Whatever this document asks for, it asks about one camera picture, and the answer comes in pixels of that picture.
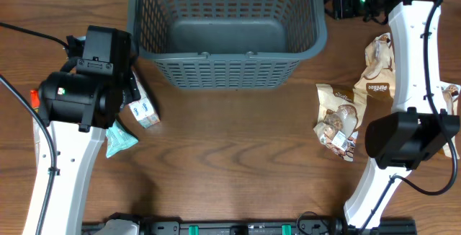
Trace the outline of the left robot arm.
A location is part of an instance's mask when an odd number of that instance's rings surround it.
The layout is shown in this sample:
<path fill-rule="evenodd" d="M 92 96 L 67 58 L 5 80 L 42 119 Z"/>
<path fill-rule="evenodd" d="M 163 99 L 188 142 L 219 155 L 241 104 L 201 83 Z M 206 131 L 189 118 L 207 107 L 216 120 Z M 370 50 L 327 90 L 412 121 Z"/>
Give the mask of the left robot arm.
<path fill-rule="evenodd" d="M 125 105 L 141 98 L 129 32 L 90 26 L 83 48 L 38 88 L 41 159 L 24 234 L 79 234 L 97 154 Z"/>

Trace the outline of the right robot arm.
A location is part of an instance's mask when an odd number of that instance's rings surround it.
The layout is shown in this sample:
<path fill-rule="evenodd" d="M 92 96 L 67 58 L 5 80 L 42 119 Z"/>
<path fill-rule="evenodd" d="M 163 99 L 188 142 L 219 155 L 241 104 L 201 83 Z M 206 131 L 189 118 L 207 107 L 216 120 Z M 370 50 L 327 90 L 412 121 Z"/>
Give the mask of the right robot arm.
<path fill-rule="evenodd" d="M 411 221 L 380 223 L 400 183 L 443 146 L 451 146 L 460 119 L 448 112 L 440 87 L 437 31 L 443 0 L 325 0 L 334 19 L 385 15 L 396 60 L 392 112 L 372 121 L 364 142 L 367 166 L 344 205 L 345 234 L 409 234 Z"/>

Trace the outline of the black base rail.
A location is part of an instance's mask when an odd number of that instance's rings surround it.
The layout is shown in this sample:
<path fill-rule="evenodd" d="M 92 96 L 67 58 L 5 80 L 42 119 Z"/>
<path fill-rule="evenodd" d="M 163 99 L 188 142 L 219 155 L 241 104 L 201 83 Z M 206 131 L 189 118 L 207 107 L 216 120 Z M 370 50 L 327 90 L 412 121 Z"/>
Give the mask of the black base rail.
<path fill-rule="evenodd" d="M 339 218 L 304 213 L 295 221 L 266 222 L 202 222 L 155 221 L 124 213 L 115 213 L 104 223 L 84 224 L 82 234 L 144 234 L 144 235 L 302 235 L 302 234 L 379 234 L 417 235 L 416 222 L 411 219 L 390 219 L 361 231 L 346 225 Z"/>

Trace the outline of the grey plastic basket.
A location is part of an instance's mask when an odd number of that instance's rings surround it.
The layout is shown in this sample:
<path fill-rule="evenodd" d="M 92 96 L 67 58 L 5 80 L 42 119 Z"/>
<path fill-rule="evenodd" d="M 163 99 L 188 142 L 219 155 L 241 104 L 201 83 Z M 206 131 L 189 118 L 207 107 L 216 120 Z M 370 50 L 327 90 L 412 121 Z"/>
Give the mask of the grey plastic basket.
<path fill-rule="evenodd" d="M 327 41 L 323 0 L 129 0 L 127 30 L 182 89 L 276 88 Z"/>

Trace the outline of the small teal snack packet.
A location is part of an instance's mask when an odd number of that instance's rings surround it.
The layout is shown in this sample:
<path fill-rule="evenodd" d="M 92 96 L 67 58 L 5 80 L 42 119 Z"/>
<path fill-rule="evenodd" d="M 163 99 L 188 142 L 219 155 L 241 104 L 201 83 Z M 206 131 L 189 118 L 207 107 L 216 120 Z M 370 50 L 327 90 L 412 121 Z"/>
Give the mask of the small teal snack packet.
<path fill-rule="evenodd" d="M 110 158 L 120 151 L 131 148 L 138 143 L 135 136 L 129 134 L 116 120 L 106 131 L 107 151 L 106 157 Z"/>

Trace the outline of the beige snack bag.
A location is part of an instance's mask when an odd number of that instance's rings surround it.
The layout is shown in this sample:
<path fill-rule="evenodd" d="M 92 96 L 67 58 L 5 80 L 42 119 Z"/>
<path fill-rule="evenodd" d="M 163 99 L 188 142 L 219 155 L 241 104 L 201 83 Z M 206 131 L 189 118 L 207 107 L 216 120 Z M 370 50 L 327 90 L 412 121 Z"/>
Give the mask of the beige snack bag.
<path fill-rule="evenodd" d="M 316 84 L 319 109 L 313 131 L 321 145 L 344 161 L 352 161 L 367 95 L 357 89 Z"/>
<path fill-rule="evenodd" d="M 377 36 L 364 50 L 366 68 L 354 88 L 379 100 L 395 95 L 395 59 L 389 32 Z"/>
<path fill-rule="evenodd" d="M 459 116 L 458 112 L 457 112 L 457 106 L 458 106 L 458 97 L 460 95 L 460 85 L 451 84 L 451 83 L 447 83 L 447 82 L 441 82 L 441 85 L 442 85 L 441 89 L 442 89 L 442 94 L 443 94 L 443 97 L 444 97 L 444 101 L 446 102 L 446 105 L 447 105 L 447 113 L 448 113 L 448 115 Z M 452 138 L 452 142 L 453 142 L 453 146 L 455 148 L 456 157 L 457 157 L 457 159 L 460 159 L 460 156 L 459 156 L 459 154 L 457 153 L 457 150 L 456 150 L 455 137 Z M 445 156 L 447 156 L 449 158 L 452 158 L 448 143 L 446 143 L 444 145 L 443 152 L 444 152 Z"/>

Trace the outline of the white patterned carton box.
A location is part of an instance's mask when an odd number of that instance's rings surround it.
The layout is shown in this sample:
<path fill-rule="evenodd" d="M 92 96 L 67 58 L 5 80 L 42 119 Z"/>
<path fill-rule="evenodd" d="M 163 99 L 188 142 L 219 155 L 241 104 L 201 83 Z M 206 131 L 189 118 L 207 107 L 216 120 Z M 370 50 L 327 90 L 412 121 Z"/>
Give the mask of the white patterned carton box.
<path fill-rule="evenodd" d="M 144 128 L 149 128 L 159 123 L 160 118 L 158 113 L 134 71 L 132 71 L 132 75 L 130 76 L 130 88 L 132 91 L 132 102 L 129 104 L 129 107 L 138 123 Z"/>

